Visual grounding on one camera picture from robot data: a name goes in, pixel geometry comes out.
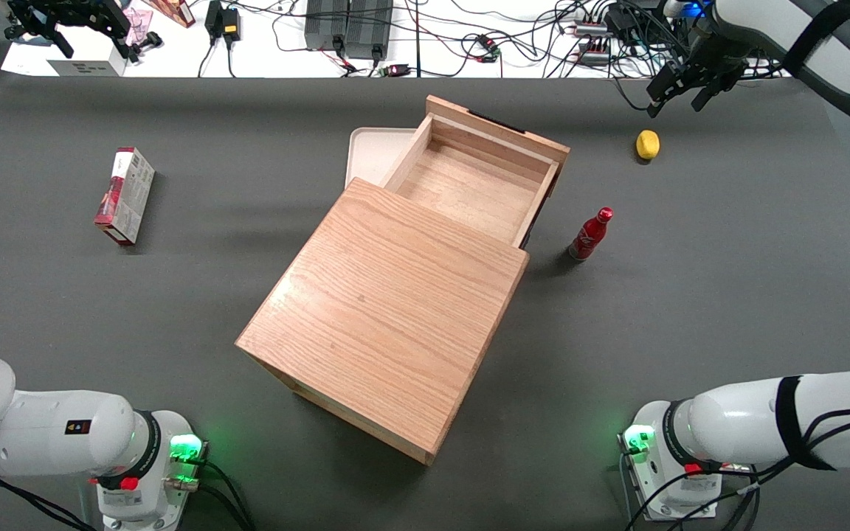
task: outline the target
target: tabletop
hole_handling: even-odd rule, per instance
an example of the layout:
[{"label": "tabletop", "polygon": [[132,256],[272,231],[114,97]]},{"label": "tabletop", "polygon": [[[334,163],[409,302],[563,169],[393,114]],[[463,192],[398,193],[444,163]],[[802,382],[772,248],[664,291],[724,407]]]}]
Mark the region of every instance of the tabletop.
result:
[{"label": "tabletop", "polygon": [[[623,87],[643,101],[643,83]],[[431,468],[233,345],[342,194],[350,132],[415,127],[426,94],[573,149]],[[633,155],[644,128],[661,138],[651,164]],[[91,222],[119,145],[162,175],[129,251]],[[603,206],[607,238],[568,265]],[[736,88],[698,114],[675,100],[651,120],[596,80],[0,73],[0,357],[19,389],[184,414],[264,529],[621,531],[615,436],[638,407],[850,370],[850,164],[795,81]],[[16,481],[68,507],[82,482]],[[719,529],[729,509],[691,528]],[[49,525],[0,492],[0,530]],[[193,495],[186,531],[228,526]],[[764,488],[755,529],[846,527],[850,471],[793,468]]]}]

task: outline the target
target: white table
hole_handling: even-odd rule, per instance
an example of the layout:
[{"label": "white table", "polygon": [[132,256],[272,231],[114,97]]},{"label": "white table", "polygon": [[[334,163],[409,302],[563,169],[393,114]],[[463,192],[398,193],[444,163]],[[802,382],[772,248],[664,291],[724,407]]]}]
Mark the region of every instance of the white table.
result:
[{"label": "white table", "polygon": [[[411,1],[408,5],[414,9],[414,4]],[[493,14],[468,14],[459,10],[452,3],[452,0],[428,0],[427,3],[423,2],[419,9],[419,24],[421,24],[423,30],[449,37],[463,37],[469,33],[485,32],[481,27],[466,27],[461,26],[461,24],[450,24],[431,18],[431,16],[436,16],[463,21],[467,24],[481,24],[481,26],[506,31],[509,34],[523,33],[532,28],[533,24],[530,21],[536,19],[547,7],[552,7],[549,2],[543,4],[523,0],[457,0],[457,2],[467,10],[498,10],[509,17],[529,21],[526,21],[526,23],[509,21]],[[250,0],[250,2],[244,3],[256,7],[269,7],[274,4],[273,0]],[[152,10],[152,7],[142,3],[141,0],[133,0],[131,6],[138,10]],[[306,0],[301,0],[294,7],[293,13],[306,13],[306,7]],[[289,2],[280,5],[280,9],[283,11],[287,11],[289,8]],[[128,64],[124,71],[124,77],[196,77],[200,61],[209,49],[208,34],[203,27],[208,10],[208,1],[199,0],[191,7],[191,10],[196,17],[196,23],[189,28],[179,26],[175,21],[168,19],[161,13],[153,13],[151,30],[159,33],[159,37],[162,37],[165,45],[158,49],[146,51],[139,63]],[[239,9],[239,13],[242,41],[234,44],[232,51],[232,70],[236,77],[340,77],[344,74],[344,70],[340,66],[334,64],[330,58],[325,57],[321,52],[286,52],[277,46],[280,43],[280,46],[286,49],[304,47],[303,18],[280,16],[280,14],[274,13],[251,13],[243,9]],[[405,0],[395,0],[393,23],[398,26],[392,27],[388,57],[387,60],[382,61],[381,66],[393,63],[408,63],[415,66],[415,23],[412,20],[414,16],[414,13],[410,14],[406,9]],[[563,24],[572,24],[572,20],[573,17],[567,17]],[[277,40],[274,39],[271,28],[274,21],[276,21],[274,27],[277,28]],[[76,43],[80,43],[82,39],[107,39],[101,34],[91,33],[94,34],[84,35],[77,31],[73,37],[67,34],[65,36],[74,47],[77,47],[78,44]],[[523,35],[522,40],[529,41],[530,35]],[[536,31],[537,47],[545,49],[549,41],[550,27],[540,28]],[[553,56],[563,58],[570,50],[573,50],[578,41],[579,39],[571,34],[556,37],[552,51]],[[463,54],[461,45],[456,41],[449,41],[448,45],[458,54]],[[502,70],[505,77],[544,77],[553,70],[554,66],[559,64],[559,60],[550,60],[549,65],[544,70],[545,60],[533,63],[533,61],[527,60],[519,54],[513,44],[503,44],[500,49],[502,50],[502,61],[500,63],[482,64],[468,60],[458,77],[500,77]],[[481,49],[475,47],[474,51],[480,53]],[[57,75],[47,63],[50,58],[63,58],[63,56],[53,46],[13,44],[2,64],[2,69],[17,74]],[[371,67],[372,61],[355,60],[351,63],[356,68],[367,69]],[[423,70],[440,74],[453,74],[461,68],[462,63],[465,63],[465,61],[455,56],[441,41],[424,31],[421,33],[421,64]],[[565,71],[569,71],[570,66],[570,64],[567,64]],[[651,66],[644,61],[636,60],[625,60],[620,64],[620,67],[621,71],[628,77],[645,77],[652,70]],[[613,73],[621,75],[615,68],[613,68]],[[354,74],[354,77],[365,74],[367,72]],[[556,70],[553,76],[557,77],[558,74],[559,70]],[[226,45],[222,40],[218,42],[212,52],[212,57],[206,62],[202,75],[203,77],[229,77]],[[597,70],[577,66],[570,75],[571,77],[607,77],[607,71],[605,68]]]}]

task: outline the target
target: red aluminum bottle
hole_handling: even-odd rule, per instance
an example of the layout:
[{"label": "red aluminum bottle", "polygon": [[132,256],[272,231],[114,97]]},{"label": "red aluminum bottle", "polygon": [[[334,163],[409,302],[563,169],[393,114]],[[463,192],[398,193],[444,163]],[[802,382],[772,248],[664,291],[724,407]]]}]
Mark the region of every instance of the red aluminum bottle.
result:
[{"label": "red aluminum bottle", "polygon": [[593,219],[587,221],[567,249],[570,256],[580,262],[586,262],[601,239],[605,238],[605,229],[607,229],[607,223],[610,219],[612,219],[612,209],[604,207]]}]

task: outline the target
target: wooden drawer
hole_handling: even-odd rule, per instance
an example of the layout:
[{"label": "wooden drawer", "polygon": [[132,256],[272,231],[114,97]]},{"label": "wooden drawer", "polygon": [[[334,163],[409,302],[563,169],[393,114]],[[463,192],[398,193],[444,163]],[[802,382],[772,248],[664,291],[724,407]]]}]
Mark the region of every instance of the wooden drawer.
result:
[{"label": "wooden drawer", "polygon": [[384,187],[347,186],[236,345],[297,395],[431,465],[568,153],[430,97]]},{"label": "wooden drawer", "polygon": [[570,149],[429,97],[384,188],[522,246]]}]

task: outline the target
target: green led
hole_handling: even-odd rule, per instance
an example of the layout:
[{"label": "green led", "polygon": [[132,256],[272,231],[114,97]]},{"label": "green led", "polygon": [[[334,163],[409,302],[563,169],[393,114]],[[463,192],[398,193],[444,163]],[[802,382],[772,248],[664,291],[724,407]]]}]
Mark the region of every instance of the green led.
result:
[{"label": "green led", "polygon": [[641,454],[648,451],[648,446],[654,439],[654,428],[634,424],[625,430],[623,438],[628,443],[628,449],[632,454]]},{"label": "green led", "polygon": [[169,440],[169,457],[198,459],[202,454],[202,440],[193,434],[174,436]]}]

